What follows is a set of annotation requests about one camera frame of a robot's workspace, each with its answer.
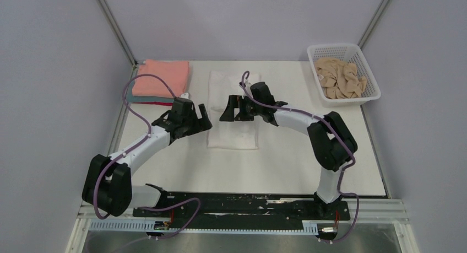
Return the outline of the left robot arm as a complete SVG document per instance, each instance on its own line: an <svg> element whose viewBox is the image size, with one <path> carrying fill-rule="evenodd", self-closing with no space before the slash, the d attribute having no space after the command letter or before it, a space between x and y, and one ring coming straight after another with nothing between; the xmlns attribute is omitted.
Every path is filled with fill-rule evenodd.
<svg viewBox="0 0 467 253"><path fill-rule="evenodd" d="M155 185L133 185L132 176L157 152L175 140L212 128L205 105L177 97L172 108L145 124L148 130L127 147L109 156L98 154L90 162L82 190L84 202L94 206L100 219L118 217L129 208L146 208L156 217L169 206L163 190Z"/></svg>

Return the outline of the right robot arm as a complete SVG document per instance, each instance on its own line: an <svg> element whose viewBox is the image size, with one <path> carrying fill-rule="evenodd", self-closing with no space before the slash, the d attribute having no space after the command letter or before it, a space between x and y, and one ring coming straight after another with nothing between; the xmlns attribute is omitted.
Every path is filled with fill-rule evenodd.
<svg viewBox="0 0 467 253"><path fill-rule="evenodd" d="M316 190L315 213L329 218L341 198L339 186L343 168L355 162L358 145L341 116L331 111L314 115L276 101L265 82L239 83L244 93L229 95L221 122L253 121L256 116L278 127L290 128L309 137L318 164L322 167Z"/></svg>

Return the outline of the white t-shirt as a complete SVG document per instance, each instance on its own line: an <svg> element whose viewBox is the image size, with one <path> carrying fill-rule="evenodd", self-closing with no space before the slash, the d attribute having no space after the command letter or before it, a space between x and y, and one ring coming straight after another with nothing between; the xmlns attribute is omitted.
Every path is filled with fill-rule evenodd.
<svg viewBox="0 0 467 253"><path fill-rule="evenodd" d="M208 114L213 127L208 131L209 148L256 150L258 149L258 122L221 122L230 95L242 96L239 85L242 74L211 71L208 81Z"/></svg>

